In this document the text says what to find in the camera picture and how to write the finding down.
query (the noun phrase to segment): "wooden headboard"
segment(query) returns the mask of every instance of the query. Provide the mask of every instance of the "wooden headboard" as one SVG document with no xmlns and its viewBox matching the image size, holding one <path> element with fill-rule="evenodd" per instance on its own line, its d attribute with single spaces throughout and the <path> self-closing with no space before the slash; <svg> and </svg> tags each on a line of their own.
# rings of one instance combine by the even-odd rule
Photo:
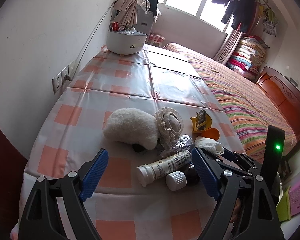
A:
<svg viewBox="0 0 300 240">
<path fill-rule="evenodd" d="M 270 67 L 263 69 L 257 84 L 293 129 L 297 137 L 297 145 L 292 150 L 295 153 L 300 149 L 300 91 L 282 74 Z"/>
</svg>

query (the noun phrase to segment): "pink plastic basket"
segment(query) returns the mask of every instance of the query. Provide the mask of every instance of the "pink plastic basket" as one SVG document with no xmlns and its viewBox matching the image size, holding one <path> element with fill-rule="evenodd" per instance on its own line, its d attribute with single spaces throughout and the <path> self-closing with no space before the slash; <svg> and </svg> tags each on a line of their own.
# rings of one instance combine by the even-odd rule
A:
<svg viewBox="0 0 300 240">
<path fill-rule="evenodd" d="M 300 213 L 300 180 L 289 190 L 291 216 Z"/>
</svg>

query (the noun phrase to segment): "window frame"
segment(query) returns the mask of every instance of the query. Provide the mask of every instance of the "window frame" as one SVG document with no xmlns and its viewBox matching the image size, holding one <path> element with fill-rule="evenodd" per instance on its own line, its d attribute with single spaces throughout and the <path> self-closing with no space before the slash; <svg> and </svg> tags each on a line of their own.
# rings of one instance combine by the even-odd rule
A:
<svg viewBox="0 0 300 240">
<path fill-rule="evenodd" d="M 185 11 L 182 11 L 182 10 L 180 10 L 180 9 L 177 9 L 177 8 L 174 8 L 174 7 L 172 7 L 172 6 L 167 5 L 167 4 L 166 4 L 166 3 L 167 3 L 167 0 L 163 0 L 163 3 L 160 3 L 160 2 L 158 2 L 158 3 L 164 5 L 164 6 L 165 6 L 166 8 L 168 8 L 168 9 L 172 9 L 172 10 L 175 10 L 175 11 L 178 11 L 178 12 L 182 12 L 182 13 L 184 13 L 184 14 L 187 14 L 188 16 L 194 17 L 194 18 L 196 18 L 196 19 L 198 19 L 198 20 L 200 20 L 200 21 L 202 21 L 202 22 L 204 22 L 204 23 L 206 23 L 206 24 L 212 26 L 213 28 L 217 29 L 218 31 L 220 31 L 220 32 L 222 32 L 222 33 L 224 33 L 224 34 L 226 34 L 226 30 L 227 30 L 228 25 L 229 25 L 229 23 L 230 23 L 231 17 L 230 17 L 229 20 L 227 21 L 227 23 L 226 23 L 226 25 L 225 25 L 223 31 L 219 30 L 217 27 L 213 26 L 212 24 L 207 23 L 206 21 L 200 19 L 200 16 L 201 16 L 201 14 L 202 14 L 202 11 L 203 11 L 203 8 L 204 8 L 206 2 L 207 2 L 207 0 L 201 0 L 201 3 L 200 3 L 200 5 L 199 5 L 198 11 L 197 11 L 197 14 L 196 14 L 195 16 L 192 15 L 192 14 L 190 14 L 190 13 L 187 13 L 187 12 L 185 12 Z"/>
</svg>

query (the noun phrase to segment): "crumpled tissue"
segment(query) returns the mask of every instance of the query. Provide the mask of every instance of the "crumpled tissue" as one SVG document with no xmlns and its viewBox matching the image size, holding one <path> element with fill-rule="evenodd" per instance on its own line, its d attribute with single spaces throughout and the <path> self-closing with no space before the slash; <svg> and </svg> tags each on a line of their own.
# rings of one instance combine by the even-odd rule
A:
<svg viewBox="0 0 300 240">
<path fill-rule="evenodd" d="M 214 139 L 198 136 L 194 143 L 196 147 L 203 148 L 215 156 L 221 155 L 225 152 L 222 144 Z"/>
</svg>

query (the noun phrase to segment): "curtain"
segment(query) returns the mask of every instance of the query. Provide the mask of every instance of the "curtain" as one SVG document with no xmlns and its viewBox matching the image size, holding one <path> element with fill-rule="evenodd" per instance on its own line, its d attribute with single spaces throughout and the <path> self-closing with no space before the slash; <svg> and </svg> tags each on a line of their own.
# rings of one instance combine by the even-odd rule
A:
<svg viewBox="0 0 300 240">
<path fill-rule="evenodd" d="M 227 36 L 221 48 L 214 56 L 213 60 L 225 65 L 228 59 L 231 57 L 232 53 L 234 52 L 235 47 L 237 47 L 242 37 L 242 34 L 243 33 L 238 30 L 232 30 L 231 34 Z"/>
<path fill-rule="evenodd" d="M 120 11 L 114 18 L 114 21 L 118 22 L 120 26 L 137 24 L 137 0 L 117 0 L 113 7 Z"/>
</svg>

